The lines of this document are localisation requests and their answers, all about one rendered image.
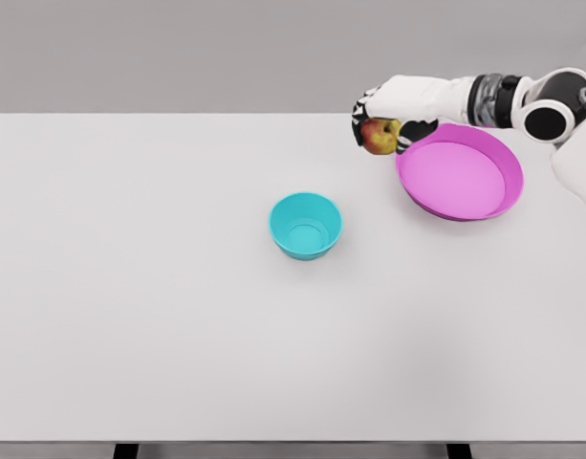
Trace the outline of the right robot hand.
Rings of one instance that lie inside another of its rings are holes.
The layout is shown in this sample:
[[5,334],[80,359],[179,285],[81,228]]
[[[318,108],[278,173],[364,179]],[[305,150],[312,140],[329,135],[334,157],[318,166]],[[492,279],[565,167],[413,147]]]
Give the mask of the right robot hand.
[[[374,155],[401,155],[413,143],[432,134],[439,126],[423,93],[431,77],[392,76],[380,86],[366,90],[352,109],[352,130],[358,146]],[[371,146],[369,133],[362,132],[369,120],[384,120],[392,127],[385,131],[392,140],[386,146]]]

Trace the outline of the red yellow apple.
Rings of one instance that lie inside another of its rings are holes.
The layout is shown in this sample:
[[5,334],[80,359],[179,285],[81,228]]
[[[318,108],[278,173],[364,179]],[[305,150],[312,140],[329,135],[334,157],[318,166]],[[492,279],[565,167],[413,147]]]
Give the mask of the red yellow apple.
[[399,120],[365,120],[360,126],[361,146],[373,155],[390,155],[398,146],[402,123]]

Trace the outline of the pink plate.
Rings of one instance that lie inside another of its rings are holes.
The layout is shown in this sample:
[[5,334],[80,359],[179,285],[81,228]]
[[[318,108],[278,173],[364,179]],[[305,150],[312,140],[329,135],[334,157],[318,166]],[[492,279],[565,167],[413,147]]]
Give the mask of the pink plate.
[[402,187],[421,208],[453,221],[499,216],[525,184],[514,153],[490,133],[446,123],[396,157]]

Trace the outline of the blue bowl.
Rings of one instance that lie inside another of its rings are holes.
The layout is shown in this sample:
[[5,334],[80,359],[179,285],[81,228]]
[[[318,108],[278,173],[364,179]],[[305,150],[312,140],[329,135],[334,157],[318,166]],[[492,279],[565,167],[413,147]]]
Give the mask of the blue bowl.
[[300,191],[273,205],[268,228],[271,239],[282,252],[296,260],[311,261],[336,245],[343,231],[343,217],[328,197]]

